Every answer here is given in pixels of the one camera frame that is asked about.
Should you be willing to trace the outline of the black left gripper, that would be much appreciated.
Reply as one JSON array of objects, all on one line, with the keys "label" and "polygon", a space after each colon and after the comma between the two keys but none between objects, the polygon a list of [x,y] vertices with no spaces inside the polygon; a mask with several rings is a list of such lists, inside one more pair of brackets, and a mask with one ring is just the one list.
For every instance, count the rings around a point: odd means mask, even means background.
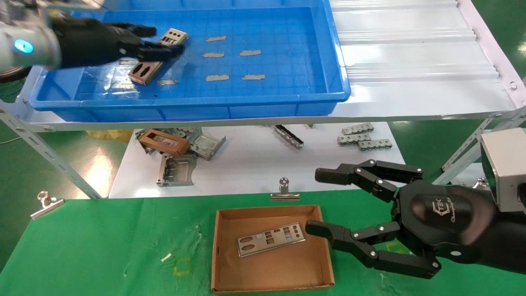
[{"label": "black left gripper", "polygon": [[138,37],[152,37],[155,27],[132,23],[103,23],[94,18],[53,18],[51,30],[60,48],[60,69],[104,65],[120,58],[140,62],[169,61],[181,56],[184,45],[142,43],[124,47],[118,44],[120,35],[129,32]]}]

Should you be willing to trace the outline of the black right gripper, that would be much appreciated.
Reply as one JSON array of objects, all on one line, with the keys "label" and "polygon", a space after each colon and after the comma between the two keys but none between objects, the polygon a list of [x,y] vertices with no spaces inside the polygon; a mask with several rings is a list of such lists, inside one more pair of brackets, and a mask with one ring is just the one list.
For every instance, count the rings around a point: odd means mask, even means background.
[{"label": "black right gripper", "polygon": [[[392,210],[395,221],[351,231],[308,220],[305,230],[325,238],[332,249],[349,253],[365,267],[378,271],[431,279],[441,270],[436,257],[459,264],[480,263],[480,240],[498,212],[489,193],[458,185],[434,185],[422,177],[422,168],[377,160],[340,164],[336,169],[317,168],[315,180],[319,183],[355,184],[386,203],[397,199]],[[391,181],[408,185],[397,193]],[[396,238],[419,256],[375,248]]]}]

